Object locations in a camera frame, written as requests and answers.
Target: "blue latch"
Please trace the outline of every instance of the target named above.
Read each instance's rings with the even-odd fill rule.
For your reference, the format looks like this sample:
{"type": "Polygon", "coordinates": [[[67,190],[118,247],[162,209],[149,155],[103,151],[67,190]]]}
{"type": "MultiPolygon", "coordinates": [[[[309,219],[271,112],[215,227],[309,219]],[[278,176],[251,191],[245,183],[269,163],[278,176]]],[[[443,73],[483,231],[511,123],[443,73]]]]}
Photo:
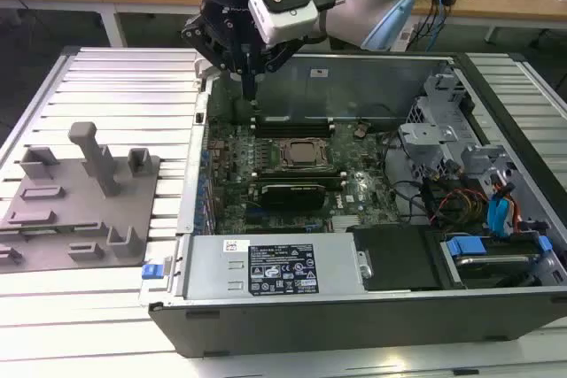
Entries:
{"type": "Polygon", "coordinates": [[[506,223],[506,218],[510,210],[510,201],[504,197],[514,190],[514,188],[514,183],[506,183],[503,188],[498,189],[488,202],[486,224],[490,231],[499,238],[508,237],[506,232],[504,232],[504,224],[506,223]]]}
{"type": "Polygon", "coordinates": [[[510,202],[508,199],[500,197],[492,197],[488,202],[488,217],[486,223],[490,231],[499,238],[505,238],[504,224],[510,210],[510,202]]]}
{"type": "Polygon", "coordinates": [[[142,266],[142,279],[162,279],[164,276],[163,265],[147,264],[142,266]]]}
{"type": "Polygon", "coordinates": [[[447,242],[452,257],[486,254],[480,236],[455,236],[447,242]]]}
{"type": "Polygon", "coordinates": [[[547,238],[544,235],[540,235],[538,237],[538,242],[540,243],[540,248],[543,252],[547,252],[547,251],[552,251],[553,250],[553,246],[551,245],[551,242],[549,241],[549,238],[547,238]]]}

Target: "black wire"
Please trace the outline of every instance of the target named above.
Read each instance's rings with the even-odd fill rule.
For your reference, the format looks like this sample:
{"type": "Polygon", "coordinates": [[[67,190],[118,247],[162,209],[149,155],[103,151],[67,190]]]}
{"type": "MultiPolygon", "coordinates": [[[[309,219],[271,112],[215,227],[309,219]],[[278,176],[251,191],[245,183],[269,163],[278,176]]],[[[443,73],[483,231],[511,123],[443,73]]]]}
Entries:
{"type": "Polygon", "coordinates": [[[439,1],[431,0],[431,6],[429,8],[429,12],[427,13],[427,17],[425,17],[425,20],[422,22],[420,27],[416,30],[416,33],[414,34],[412,39],[409,41],[408,48],[410,48],[414,43],[419,42],[420,39],[424,38],[425,36],[431,33],[433,29],[433,25],[435,24],[435,20],[437,19],[438,15],[439,15],[439,1]],[[427,26],[427,31],[422,34],[423,30],[425,29],[425,26],[427,26]]]}
{"type": "Polygon", "coordinates": [[[0,120],[0,125],[4,126],[4,127],[8,127],[10,130],[14,129],[14,126],[12,124],[8,124],[5,121],[1,121],[0,120]]]}
{"type": "Polygon", "coordinates": [[[381,103],[381,102],[373,102],[372,105],[377,105],[377,106],[380,106],[380,107],[384,108],[384,109],[387,110],[393,117],[396,117],[396,116],[398,115],[398,114],[396,114],[396,113],[392,110],[392,108],[390,108],[388,105],[383,104],[383,103],[381,103]]]}
{"type": "Polygon", "coordinates": [[[407,195],[402,194],[401,192],[399,192],[395,188],[395,186],[397,186],[401,183],[407,183],[407,184],[414,186],[416,188],[421,188],[421,184],[418,181],[395,181],[392,185],[390,185],[390,189],[394,194],[396,194],[401,199],[405,199],[406,201],[409,202],[409,220],[408,221],[410,221],[412,216],[413,216],[413,208],[412,207],[417,207],[421,211],[425,212],[425,214],[428,214],[428,211],[425,208],[425,205],[419,204],[419,203],[416,202],[416,198],[420,197],[421,194],[417,193],[417,194],[413,195],[412,197],[408,197],[407,195]]]}
{"type": "Polygon", "coordinates": [[[567,80],[567,73],[565,73],[563,77],[559,80],[559,82],[555,85],[555,90],[559,90],[559,88],[561,88],[562,85],[565,83],[565,80],[567,80]]]}
{"type": "Polygon", "coordinates": [[[59,42],[59,38],[55,35],[55,33],[54,33],[53,31],[51,31],[51,28],[50,28],[47,24],[45,24],[45,23],[37,16],[37,13],[35,13],[34,10],[30,9],[29,6],[27,6],[26,2],[24,2],[23,0],[17,0],[17,1],[24,7],[24,9],[26,9],[27,11],[29,11],[29,13],[31,13],[31,14],[34,16],[34,18],[37,20],[37,22],[39,22],[39,23],[43,26],[43,28],[45,28],[45,31],[47,31],[47,32],[49,33],[49,35],[50,35],[53,39],[55,39],[56,41],[59,42]]]}
{"type": "Polygon", "coordinates": [[[448,17],[449,15],[451,15],[451,10],[452,10],[452,9],[453,9],[452,6],[443,6],[444,13],[443,13],[443,19],[442,19],[441,22],[439,23],[439,32],[441,32],[441,30],[442,30],[443,28],[445,28],[445,21],[447,21],[447,17],[448,17]]]}
{"type": "Polygon", "coordinates": [[[382,160],[382,175],[384,176],[384,183],[386,185],[386,187],[391,190],[394,194],[396,194],[398,197],[400,197],[401,199],[405,199],[406,201],[408,201],[411,205],[413,205],[414,207],[419,208],[421,211],[425,212],[426,214],[427,209],[425,208],[424,205],[419,204],[415,201],[414,197],[408,197],[405,194],[402,194],[401,192],[399,192],[395,187],[401,183],[407,183],[410,184],[412,186],[415,186],[417,188],[420,188],[421,185],[419,184],[419,182],[417,181],[395,181],[394,183],[390,183],[390,179],[388,178],[388,174],[386,172],[386,158],[388,156],[388,150],[390,149],[390,145],[392,144],[393,139],[396,137],[396,135],[398,134],[398,132],[396,130],[394,130],[393,132],[391,132],[390,134],[385,134],[382,137],[382,141],[387,137],[388,140],[386,142],[386,145],[384,147],[384,149],[382,150],[382,156],[381,156],[381,160],[382,160]]]}
{"type": "Polygon", "coordinates": [[[408,202],[409,213],[408,213],[408,216],[406,216],[407,218],[404,221],[404,223],[411,223],[411,220],[414,218],[414,204],[413,203],[414,203],[414,199],[419,198],[419,197],[421,197],[421,194],[415,194],[411,197],[411,200],[408,202]]]}

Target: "aluminum extrusion table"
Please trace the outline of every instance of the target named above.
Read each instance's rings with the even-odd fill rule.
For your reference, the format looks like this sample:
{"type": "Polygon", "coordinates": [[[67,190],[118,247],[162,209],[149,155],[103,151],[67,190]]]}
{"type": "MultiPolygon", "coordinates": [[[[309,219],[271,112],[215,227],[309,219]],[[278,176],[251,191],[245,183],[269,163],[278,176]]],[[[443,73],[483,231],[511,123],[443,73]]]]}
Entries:
{"type": "MultiPolygon", "coordinates": [[[[198,91],[195,57],[194,50],[134,49],[62,55],[0,150],[0,212],[23,176],[14,161],[24,146],[48,144],[59,158],[77,157],[66,131],[78,118],[92,120],[114,155],[148,146],[162,158],[146,258],[169,255],[198,91]]],[[[470,57],[565,185],[564,104],[527,64],[506,55],[470,57]]],[[[484,111],[476,113],[498,142],[484,111]]],[[[506,343],[184,359],[140,306],[167,285],[150,283],[140,300],[140,267],[0,275],[0,375],[454,376],[477,369],[481,376],[558,378],[567,367],[567,320],[506,343]]]]}

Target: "red wire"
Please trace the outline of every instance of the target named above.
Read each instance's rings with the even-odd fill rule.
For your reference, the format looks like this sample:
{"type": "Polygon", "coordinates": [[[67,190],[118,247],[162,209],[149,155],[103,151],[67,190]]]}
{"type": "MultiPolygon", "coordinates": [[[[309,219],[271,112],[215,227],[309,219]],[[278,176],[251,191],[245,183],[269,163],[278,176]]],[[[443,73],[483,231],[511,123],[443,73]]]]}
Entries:
{"type": "Polygon", "coordinates": [[[482,194],[481,192],[478,192],[477,190],[472,190],[472,189],[466,189],[466,188],[461,188],[458,190],[463,190],[465,192],[470,192],[471,194],[475,194],[478,195],[479,197],[481,197],[482,199],[484,199],[485,201],[488,201],[488,198],[486,198],[486,195],[482,194]]]}
{"type": "Polygon", "coordinates": [[[441,211],[441,208],[443,208],[443,205],[445,205],[445,203],[449,200],[449,197],[452,196],[454,194],[454,190],[449,192],[442,200],[441,203],[439,204],[439,208],[437,209],[437,212],[435,214],[433,214],[431,216],[431,218],[429,219],[430,224],[435,220],[435,218],[437,217],[437,213],[441,211]]]}
{"type": "MultiPolygon", "coordinates": [[[[499,185],[498,183],[494,184],[494,187],[496,188],[496,190],[499,190],[501,188],[501,185],[499,185]]],[[[509,201],[512,202],[512,204],[514,205],[514,209],[512,210],[512,225],[514,228],[514,232],[518,232],[518,226],[517,223],[520,220],[520,206],[518,205],[518,203],[516,202],[516,200],[510,195],[506,195],[505,198],[507,198],[509,201]]]]}

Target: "blue tab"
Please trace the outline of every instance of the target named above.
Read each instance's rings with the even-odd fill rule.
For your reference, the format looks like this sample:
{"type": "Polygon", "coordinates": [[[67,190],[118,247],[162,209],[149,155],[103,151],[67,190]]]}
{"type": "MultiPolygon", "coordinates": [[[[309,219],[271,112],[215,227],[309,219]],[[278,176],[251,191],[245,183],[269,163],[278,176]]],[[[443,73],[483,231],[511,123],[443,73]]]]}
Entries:
{"type": "Polygon", "coordinates": [[[543,250],[543,252],[547,252],[547,251],[552,251],[553,250],[553,246],[551,245],[551,242],[549,241],[549,238],[547,238],[544,235],[540,235],[538,237],[538,242],[540,243],[540,247],[543,250]]]}
{"type": "Polygon", "coordinates": [[[447,242],[452,257],[486,254],[480,236],[455,236],[447,242]]]}
{"type": "Polygon", "coordinates": [[[142,279],[162,279],[163,274],[163,265],[147,264],[142,266],[142,279]]]}
{"type": "Polygon", "coordinates": [[[505,238],[504,224],[508,217],[510,202],[500,197],[492,197],[488,203],[486,223],[491,232],[500,238],[505,238]]]}

